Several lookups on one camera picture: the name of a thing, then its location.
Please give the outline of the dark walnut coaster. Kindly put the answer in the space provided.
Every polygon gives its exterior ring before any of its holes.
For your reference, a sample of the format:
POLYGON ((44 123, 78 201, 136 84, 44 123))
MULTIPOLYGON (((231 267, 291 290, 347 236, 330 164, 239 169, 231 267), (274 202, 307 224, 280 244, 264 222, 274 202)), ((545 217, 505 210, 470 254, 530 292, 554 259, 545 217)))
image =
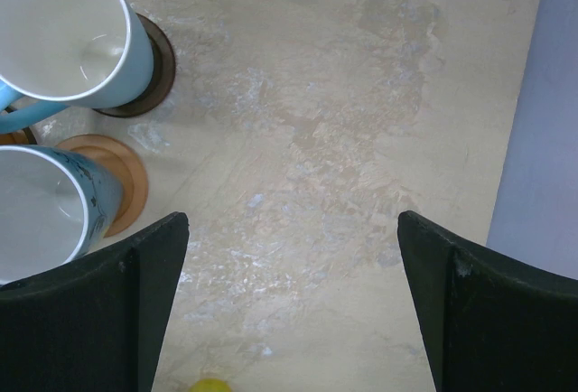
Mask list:
POLYGON ((176 75, 176 57, 172 45, 163 30, 142 14, 137 14, 151 43, 154 55, 154 71, 146 90, 134 100, 111 108, 96 109, 108 117, 138 117, 158 107, 168 96, 176 75))

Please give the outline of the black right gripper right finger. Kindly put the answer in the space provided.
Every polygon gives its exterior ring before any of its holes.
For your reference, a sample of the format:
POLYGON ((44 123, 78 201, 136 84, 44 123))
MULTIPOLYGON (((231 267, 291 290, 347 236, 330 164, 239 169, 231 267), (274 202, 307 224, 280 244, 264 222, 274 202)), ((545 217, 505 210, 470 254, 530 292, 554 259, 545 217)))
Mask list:
POLYGON ((577 283, 408 210, 397 239, 438 391, 575 391, 577 283))

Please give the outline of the blue mug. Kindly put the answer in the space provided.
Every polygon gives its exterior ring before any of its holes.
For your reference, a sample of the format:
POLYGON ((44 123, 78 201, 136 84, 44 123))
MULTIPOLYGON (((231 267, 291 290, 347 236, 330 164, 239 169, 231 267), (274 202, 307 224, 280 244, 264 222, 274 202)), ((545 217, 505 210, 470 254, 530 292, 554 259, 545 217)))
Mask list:
POLYGON ((1 283, 85 255, 107 233, 123 199, 100 163, 39 145, 1 148, 1 283))
POLYGON ((138 98, 154 73, 154 53, 126 0, 1 0, 1 107, 4 134, 68 107, 119 107, 138 98))

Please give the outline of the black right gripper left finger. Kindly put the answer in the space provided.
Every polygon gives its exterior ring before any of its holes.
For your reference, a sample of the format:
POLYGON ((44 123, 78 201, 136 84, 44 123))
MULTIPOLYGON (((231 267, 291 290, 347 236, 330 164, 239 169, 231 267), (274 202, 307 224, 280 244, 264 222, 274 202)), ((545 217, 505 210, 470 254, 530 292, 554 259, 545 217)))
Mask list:
POLYGON ((1 288, 3 391, 149 391, 189 240, 174 212, 1 288))

